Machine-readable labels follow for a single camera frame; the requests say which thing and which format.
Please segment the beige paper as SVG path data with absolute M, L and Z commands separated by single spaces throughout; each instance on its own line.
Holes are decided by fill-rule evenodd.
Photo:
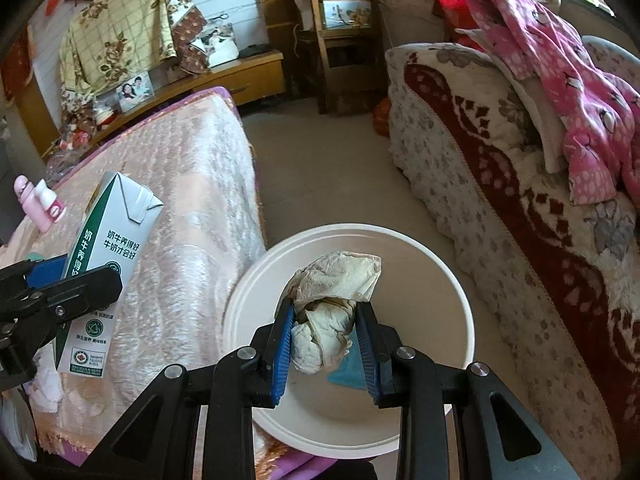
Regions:
M 292 364 L 305 375 L 332 373 L 349 355 L 358 304 L 371 300 L 382 258 L 329 252 L 296 271 L 282 294 L 293 301 Z

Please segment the white plastic trash bucket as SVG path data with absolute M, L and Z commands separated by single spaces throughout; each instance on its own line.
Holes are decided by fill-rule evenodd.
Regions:
M 465 368 L 474 356 L 472 310 L 456 276 L 434 252 L 396 231 L 361 223 L 319 226 L 282 240 L 244 274 L 224 317 L 222 350 L 246 346 L 272 322 L 295 272 L 335 252 L 362 252 L 382 260 L 372 296 L 378 322 L 392 326 L 403 344 L 438 364 Z M 400 411 L 380 410 L 364 390 L 332 384 L 326 374 L 290 370 L 273 410 L 256 408 L 254 423 L 271 437 L 312 455 L 367 458 L 398 448 Z

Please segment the pink water bottle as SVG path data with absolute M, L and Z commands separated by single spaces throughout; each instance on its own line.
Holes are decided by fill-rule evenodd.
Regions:
M 13 187 L 25 216 L 41 233 L 47 233 L 51 229 L 52 221 L 40 203 L 35 191 L 35 185 L 28 177 L 21 174 L 15 178 Z

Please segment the white pink-label pill bottle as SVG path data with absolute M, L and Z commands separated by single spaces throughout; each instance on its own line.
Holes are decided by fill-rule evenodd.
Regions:
M 49 188 L 43 179 L 36 184 L 35 193 L 49 219 L 53 223 L 60 221 L 65 214 L 66 208 L 58 198 L 58 194 L 52 188 Z

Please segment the pink quilted table cover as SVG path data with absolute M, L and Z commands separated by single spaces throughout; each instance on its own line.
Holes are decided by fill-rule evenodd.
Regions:
M 107 171 L 163 204 L 115 312 L 100 379 L 65 375 L 52 413 L 29 389 L 42 458 L 81 463 L 167 365 L 200 368 L 222 356 L 229 298 L 265 251 L 254 154 L 228 91 L 188 96 L 120 134 L 58 186 L 66 214 L 40 233 L 24 220 L 1 251 L 4 266 L 72 248 Z

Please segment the floral red sofa cover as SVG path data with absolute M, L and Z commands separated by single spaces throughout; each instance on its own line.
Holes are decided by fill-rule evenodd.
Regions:
M 528 404 L 584 479 L 639 474 L 639 223 L 575 206 L 490 57 L 386 53 L 390 152 L 498 321 Z

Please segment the framed couple photo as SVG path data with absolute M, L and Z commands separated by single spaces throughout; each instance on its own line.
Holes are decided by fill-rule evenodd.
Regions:
M 148 72 L 138 73 L 116 88 L 118 104 L 123 113 L 128 113 L 155 96 Z

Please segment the yellow floral cloth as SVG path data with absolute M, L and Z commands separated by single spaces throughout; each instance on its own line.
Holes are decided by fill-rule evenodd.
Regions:
M 60 47 L 62 88 L 81 96 L 119 86 L 177 55 L 171 0 L 93 0 L 68 24 Z

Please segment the wooden tv cabinet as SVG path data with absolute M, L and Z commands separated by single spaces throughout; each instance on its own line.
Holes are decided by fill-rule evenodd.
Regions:
M 215 66 L 206 74 L 190 75 L 166 84 L 155 90 L 151 99 L 136 105 L 126 113 L 116 112 L 107 118 L 106 126 L 98 126 L 95 122 L 86 120 L 78 122 L 80 130 L 84 130 L 85 127 L 90 129 L 90 136 L 82 138 L 82 146 L 94 148 L 161 107 L 203 90 L 222 87 L 228 91 L 236 106 L 285 94 L 288 89 L 283 60 L 283 53 L 273 49 Z

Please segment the pink patterned pajama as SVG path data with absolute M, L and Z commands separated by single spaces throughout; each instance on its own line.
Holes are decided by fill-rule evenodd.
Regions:
M 639 93 L 599 70 L 573 25 L 536 0 L 466 0 L 492 52 L 536 76 L 565 127 L 570 200 L 605 202 L 622 184 L 639 203 Z

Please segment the wooden chair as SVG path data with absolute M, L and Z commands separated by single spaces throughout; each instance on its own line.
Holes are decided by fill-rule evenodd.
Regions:
M 299 15 L 294 49 L 322 114 L 372 112 L 386 95 L 378 0 L 293 0 Z

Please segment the red cushion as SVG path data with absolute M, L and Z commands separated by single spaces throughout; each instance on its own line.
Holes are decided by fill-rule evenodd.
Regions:
M 444 21 L 444 38 L 453 44 L 472 48 L 477 51 L 483 49 L 469 36 L 459 32 L 459 29 L 477 29 L 476 21 L 472 17 L 466 0 L 435 0 L 433 14 Z

